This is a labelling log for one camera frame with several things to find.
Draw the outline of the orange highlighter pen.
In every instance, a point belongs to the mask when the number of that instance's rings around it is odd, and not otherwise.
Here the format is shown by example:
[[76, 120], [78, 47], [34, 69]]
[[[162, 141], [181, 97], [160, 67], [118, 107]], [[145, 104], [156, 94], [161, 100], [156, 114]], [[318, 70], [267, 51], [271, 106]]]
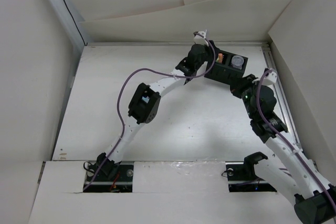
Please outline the orange highlighter pen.
[[224, 56], [222, 53], [219, 53], [216, 59], [216, 62], [223, 63]]

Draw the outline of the clear jar of paper clips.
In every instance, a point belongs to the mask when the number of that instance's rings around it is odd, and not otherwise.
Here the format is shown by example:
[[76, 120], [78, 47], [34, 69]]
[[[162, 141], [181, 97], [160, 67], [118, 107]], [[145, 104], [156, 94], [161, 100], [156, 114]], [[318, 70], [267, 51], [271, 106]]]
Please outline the clear jar of paper clips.
[[245, 60], [242, 56], [234, 55], [232, 56], [232, 59], [231, 59], [231, 66], [237, 69], [242, 69], [244, 65], [244, 61]]

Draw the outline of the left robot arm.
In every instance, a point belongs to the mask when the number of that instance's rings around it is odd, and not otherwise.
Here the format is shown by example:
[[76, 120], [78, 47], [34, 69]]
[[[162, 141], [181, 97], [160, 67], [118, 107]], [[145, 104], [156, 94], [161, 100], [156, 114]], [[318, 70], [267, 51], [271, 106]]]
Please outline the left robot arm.
[[216, 48], [212, 40], [205, 40], [202, 44], [193, 44], [187, 57], [182, 59], [171, 73], [161, 73], [149, 68], [142, 68], [132, 73], [126, 81], [129, 81], [140, 71], [156, 73], [162, 75], [163, 78], [152, 84], [141, 83], [138, 85], [128, 105], [126, 120], [120, 114], [122, 94], [119, 94], [117, 113], [122, 123], [122, 132], [117, 141], [97, 157], [96, 173], [105, 180], [114, 179], [117, 175], [118, 166], [137, 132], [146, 124], [151, 123], [157, 115], [161, 99], [174, 89], [204, 76], [207, 72], [198, 75], [198, 70], [205, 62], [213, 66], [218, 52], [219, 49]]

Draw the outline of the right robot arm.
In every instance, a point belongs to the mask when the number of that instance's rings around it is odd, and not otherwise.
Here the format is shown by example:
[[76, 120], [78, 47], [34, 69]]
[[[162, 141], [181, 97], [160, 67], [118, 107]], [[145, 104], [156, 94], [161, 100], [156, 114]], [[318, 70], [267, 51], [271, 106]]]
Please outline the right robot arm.
[[242, 172], [250, 179], [263, 179], [294, 207], [302, 223], [324, 223], [335, 218], [335, 185], [322, 176], [295, 143], [285, 123], [276, 115], [273, 90], [277, 74], [267, 69], [261, 78], [250, 74], [230, 84], [233, 96], [242, 100], [250, 126], [284, 168], [256, 152], [244, 158]]

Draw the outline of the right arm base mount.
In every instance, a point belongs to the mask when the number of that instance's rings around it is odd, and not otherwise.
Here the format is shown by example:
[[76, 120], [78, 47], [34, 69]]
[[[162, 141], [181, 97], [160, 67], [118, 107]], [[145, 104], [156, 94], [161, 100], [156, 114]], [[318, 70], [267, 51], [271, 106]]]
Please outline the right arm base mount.
[[268, 157], [262, 152], [250, 154], [243, 161], [225, 163], [221, 176], [227, 178], [230, 193], [277, 192], [268, 182], [255, 174], [255, 166]]

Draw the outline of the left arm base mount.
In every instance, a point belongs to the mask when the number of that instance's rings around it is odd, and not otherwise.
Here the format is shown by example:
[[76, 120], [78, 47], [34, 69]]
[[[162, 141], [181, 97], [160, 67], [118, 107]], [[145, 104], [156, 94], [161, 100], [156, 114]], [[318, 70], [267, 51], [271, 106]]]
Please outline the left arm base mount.
[[94, 173], [97, 165], [86, 161], [83, 164], [86, 171], [83, 185], [84, 193], [131, 193], [133, 187], [134, 162], [121, 162], [117, 168], [113, 168], [112, 176], [106, 176], [102, 170], [97, 176]]

